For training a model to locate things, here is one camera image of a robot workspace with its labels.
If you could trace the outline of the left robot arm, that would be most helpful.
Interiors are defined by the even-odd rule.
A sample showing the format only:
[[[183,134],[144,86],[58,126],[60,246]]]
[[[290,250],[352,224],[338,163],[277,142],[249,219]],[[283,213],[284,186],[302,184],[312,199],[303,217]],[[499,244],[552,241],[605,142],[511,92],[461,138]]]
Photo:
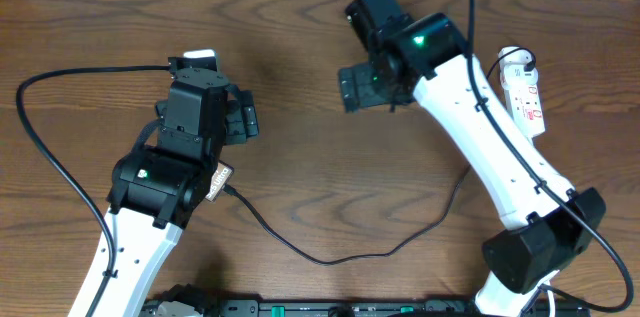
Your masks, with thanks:
[[[210,192],[224,146],[258,133],[248,92],[221,72],[186,67],[173,72],[169,97],[158,105],[157,143],[135,143],[114,167],[105,220],[115,264],[99,242],[70,310],[73,316],[136,316],[191,214]]]

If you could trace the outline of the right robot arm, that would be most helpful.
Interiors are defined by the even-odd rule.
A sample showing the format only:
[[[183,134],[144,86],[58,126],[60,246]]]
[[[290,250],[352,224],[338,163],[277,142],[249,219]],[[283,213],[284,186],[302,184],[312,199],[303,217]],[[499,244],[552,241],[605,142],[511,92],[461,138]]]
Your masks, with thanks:
[[[527,140],[446,15],[416,20],[396,0],[354,0],[345,15],[368,54],[339,72],[346,111],[415,102],[449,134],[504,226],[482,245],[490,273],[475,308],[520,315],[595,240],[603,198],[576,191]]]

